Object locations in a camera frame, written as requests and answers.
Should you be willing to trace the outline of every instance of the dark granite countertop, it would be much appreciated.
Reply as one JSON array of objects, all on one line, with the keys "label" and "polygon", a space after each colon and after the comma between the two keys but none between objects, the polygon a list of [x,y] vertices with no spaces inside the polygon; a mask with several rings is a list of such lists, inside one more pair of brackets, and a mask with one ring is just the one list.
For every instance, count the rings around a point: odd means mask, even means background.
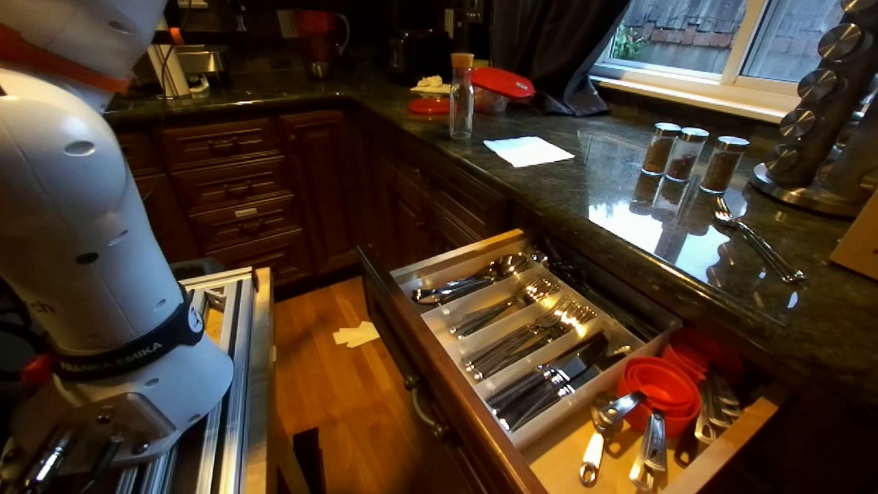
[{"label": "dark granite countertop", "polygon": [[[624,271],[680,315],[701,320],[726,312],[723,330],[797,386],[822,383],[850,400],[878,404],[878,283],[829,264],[850,220],[798,210],[757,192],[750,169],[761,150],[739,168],[728,199],[807,271],[809,283],[802,287],[782,284],[741,235],[711,223],[715,197],[698,188],[704,165],[686,186],[641,176],[650,118],[627,113],[557,118],[510,107],[506,116],[477,116],[472,142],[453,142],[446,118],[413,116],[409,99],[409,87],[376,70],[369,58],[346,61],[332,79],[315,83],[294,54],[252,54],[236,58],[232,87],[191,102],[128,95],[112,102],[108,118],[123,122],[329,102],[363,103],[491,179],[550,227],[586,245],[595,261]],[[573,159],[513,168],[484,146],[527,135],[571,150]]]}]

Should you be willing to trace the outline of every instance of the spice jar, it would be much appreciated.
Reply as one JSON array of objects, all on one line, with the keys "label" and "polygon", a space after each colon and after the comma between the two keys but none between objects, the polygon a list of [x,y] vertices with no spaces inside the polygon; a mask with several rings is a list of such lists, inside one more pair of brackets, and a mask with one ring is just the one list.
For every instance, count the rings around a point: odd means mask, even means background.
[{"label": "spice jar", "polygon": [[665,179],[689,180],[689,173],[698,157],[704,153],[709,136],[711,132],[705,129],[683,125],[680,135],[676,136],[676,146],[669,147]]},{"label": "spice jar", "polygon": [[723,195],[748,147],[750,147],[750,139],[735,135],[723,135],[711,150],[705,179],[704,179],[704,192]]},{"label": "spice jar", "polygon": [[641,169],[645,176],[661,176],[669,146],[676,142],[679,135],[680,135],[679,122],[656,120],[654,139],[650,139],[649,153],[642,157],[642,165],[641,165]]}]

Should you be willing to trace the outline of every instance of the floor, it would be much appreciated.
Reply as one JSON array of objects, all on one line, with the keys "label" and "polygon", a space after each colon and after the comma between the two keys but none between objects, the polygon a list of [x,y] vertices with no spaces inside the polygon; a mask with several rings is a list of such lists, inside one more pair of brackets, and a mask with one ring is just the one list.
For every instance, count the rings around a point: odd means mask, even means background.
[{"label": "floor", "polygon": [[287,435],[315,441],[329,494],[468,492],[450,450],[414,416],[383,339],[332,339],[369,319],[361,276],[276,304],[276,405]]}]

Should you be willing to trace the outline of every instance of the paper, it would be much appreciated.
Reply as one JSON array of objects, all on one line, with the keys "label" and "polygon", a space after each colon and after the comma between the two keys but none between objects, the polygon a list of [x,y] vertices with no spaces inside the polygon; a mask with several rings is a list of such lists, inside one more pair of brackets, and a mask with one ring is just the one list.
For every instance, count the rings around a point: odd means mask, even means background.
[{"label": "paper", "polygon": [[370,320],[363,320],[361,327],[343,327],[339,331],[332,331],[335,346],[366,346],[370,339],[379,339],[379,330]]},{"label": "paper", "polygon": [[513,168],[550,165],[573,157],[543,136],[487,139],[487,146]]}]

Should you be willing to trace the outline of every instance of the cutlery tray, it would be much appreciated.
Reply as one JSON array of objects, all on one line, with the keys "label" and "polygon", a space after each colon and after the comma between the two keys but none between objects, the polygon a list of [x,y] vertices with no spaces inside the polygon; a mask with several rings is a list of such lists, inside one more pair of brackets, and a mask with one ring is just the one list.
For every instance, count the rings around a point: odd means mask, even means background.
[{"label": "cutlery tray", "polygon": [[[457,279],[468,279],[491,261],[506,254],[527,254],[527,267],[518,271],[506,273],[477,290],[464,295],[446,298],[440,304],[421,304],[421,319],[443,343],[449,357],[460,364],[462,375],[472,383],[480,404],[497,416],[508,438],[527,450],[536,438],[547,435],[553,427],[567,423],[569,416],[580,415],[577,423],[590,416],[590,404],[598,393],[610,393],[617,380],[627,358],[641,353],[656,353],[665,338],[641,339],[628,331],[615,315],[602,310],[595,301],[573,290],[564,283],[550,267],[540,261],[540,251],[527,245],[524,235],[513,235],[508,240],[491,245],[490,250],[462,247],[449,254],[438,254],[425,264],[414,264],[406,268],[392,271],[392,279],[402,284],[405,294],[417,298],[414,294],[422,287],[443,287]],[[480,310],[497,308],[508,298],[523,294],[540,290],[531,295],[523,308],[508,308],[497,319],[487,320],[480,330],[469,334],[460,334],[457,330],[462,320],[472,319]],[[472,363],[487,350],[497,349],[501,343],[534,330],[540,320],[569,320],[557,338],[550,338],[536,350],[527,350],[508,364],[477,375]],[[590,346],[593,339],[608,338],[608,350],[627,350],[615,363],[598,364],[583,383],[571,383],[564,398],[553,405],[531,416],[524,426],[510,426],[506,416],[497,415],[491,398],[503,390],[510,390],[517,380],[550,369],[554,363],[567,358],[571,350]]]}]

